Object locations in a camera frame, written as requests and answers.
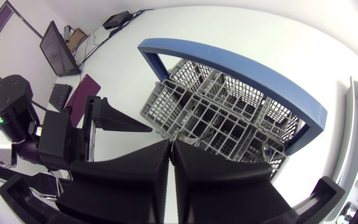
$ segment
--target metal bracket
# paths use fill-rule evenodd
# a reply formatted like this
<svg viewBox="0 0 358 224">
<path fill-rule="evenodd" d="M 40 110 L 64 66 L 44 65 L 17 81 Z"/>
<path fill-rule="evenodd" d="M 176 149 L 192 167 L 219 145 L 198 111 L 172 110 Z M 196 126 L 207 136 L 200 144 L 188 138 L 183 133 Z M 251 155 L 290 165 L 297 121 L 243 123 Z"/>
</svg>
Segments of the metal bracket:
<svg viewBox="0 0 358 224">
<path fill-rule="evenodd" d="M 16 162 L 16 154 L 12 153 L 12 143 L 0 131 L 0 166 L 3 168 L 14 168 Z"/>
</svg>

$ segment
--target white wall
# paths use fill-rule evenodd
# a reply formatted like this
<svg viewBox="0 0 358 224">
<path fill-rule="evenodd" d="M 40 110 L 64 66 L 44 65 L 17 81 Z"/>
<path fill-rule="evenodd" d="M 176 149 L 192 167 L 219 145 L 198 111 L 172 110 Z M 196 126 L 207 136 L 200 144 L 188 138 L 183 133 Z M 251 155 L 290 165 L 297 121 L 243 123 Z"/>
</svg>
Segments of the white wall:
<svg viewBox="0 0 358 224">
<path fill-rule="evenodd" d="M 230 6 L 269 12 L 314 27 L 358 55 L 358 0 L 44 0 L 64 21 L 90 34 L 111 15 L 177 6 Z"/>
</svg>

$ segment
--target black cable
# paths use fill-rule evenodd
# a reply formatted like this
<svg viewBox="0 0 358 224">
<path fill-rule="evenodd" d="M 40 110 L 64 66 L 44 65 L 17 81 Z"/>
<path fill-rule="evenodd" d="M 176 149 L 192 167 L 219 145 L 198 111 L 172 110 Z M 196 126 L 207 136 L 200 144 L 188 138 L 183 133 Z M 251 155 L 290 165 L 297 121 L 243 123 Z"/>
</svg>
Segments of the black cable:
<svg viewBox="0 0 358 224">
<path fill-rule="evenodd" d="M 99 45 L 97 45 L 96 47 L 94 47 L 91 51 L 89 51 L 86 55 L 84 60 L 80 63 L 80 65 L 83 65 L 85 63 L 85 61 L 87 61 L 88 58 L 90 58 L 93 53 L 95 53 L 104 43 L 106 43 L 113 35 L 117 34 L 118 31 L 122 30 L 124 27 L 128 26 L 136 17 L 140 16 L 143 12 L 145 11 L 149 11 L 149 10 L 153 10 L 153 9 L 143 9 L 143 10 L 139 10 L 133 14 L 130 14 L 129 17 L 131 17 L 128 21 L 126 21 L 123 25 L 119 26 L 117 29 L 113 30 L 110 32 L 109 37 L 106 38 L 106 40 L 102 41 Z"/>
<path fill-rule="evenodd" d="M 85 37 L 89 37 L 89 35 L 85 35 L 85 36 L 83 36 L 83 37 L 80 39 L 80 41 L 78 42 L 77 47 L 75 48 L 75 53 L 74 53 L 73 58 L 75 58 L 75 55 L 77 54 L 77 50 L 78 50 L 78 48 L 80 47 L 81 41 L 82 41 Z"/>
</svg>

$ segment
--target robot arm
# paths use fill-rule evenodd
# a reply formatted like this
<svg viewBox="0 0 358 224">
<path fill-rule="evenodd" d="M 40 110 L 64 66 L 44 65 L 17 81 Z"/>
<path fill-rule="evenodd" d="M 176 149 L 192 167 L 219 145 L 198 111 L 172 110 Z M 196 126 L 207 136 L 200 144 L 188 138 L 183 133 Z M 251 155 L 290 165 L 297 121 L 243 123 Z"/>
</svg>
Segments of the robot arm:
<svg viewBox="0 0 358 224">
<path fill-rule="evenodd" d="M 20 75 L 11 75 L 0 81 L 0 180 L 3 182 L 16 174 L 7 169 L 16 166 L 17 156 L 48 170 L 68 170 L 73 161 L 93 162 L 96 128 L 152 131 L 150 127 L 112 108 L 107 98 L 98 96 L 88 97 L 82 128 L 72 127 L 67 114 L 54 111 L 46 112 L 41 126 L 31 103 L 32 97 L 30 83 Z M 41 179 L 50 182 L 49 186 L 67 181 L 49 177 Z M 45 190 L 35 185 L 34 190 L 39 195 L 58 197 L 56 189 Z"/>
</svg>

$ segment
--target cardboard box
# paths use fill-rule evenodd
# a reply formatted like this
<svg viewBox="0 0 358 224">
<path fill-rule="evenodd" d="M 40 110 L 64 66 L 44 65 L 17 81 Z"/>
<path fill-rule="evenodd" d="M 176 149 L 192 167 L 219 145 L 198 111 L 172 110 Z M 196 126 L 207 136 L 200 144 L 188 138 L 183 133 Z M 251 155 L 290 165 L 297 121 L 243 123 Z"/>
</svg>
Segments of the cardboard box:
<svg viewBox="0 0 358 224">
<path fill-rule="evenodd" d="M 73 35 L 70 37 L 70 41 L 67 43 L 70 52 L 74 53 L 77 47 L 87 38 L 86 34 L 80 28 L 75 29 Z"/>
</svg>

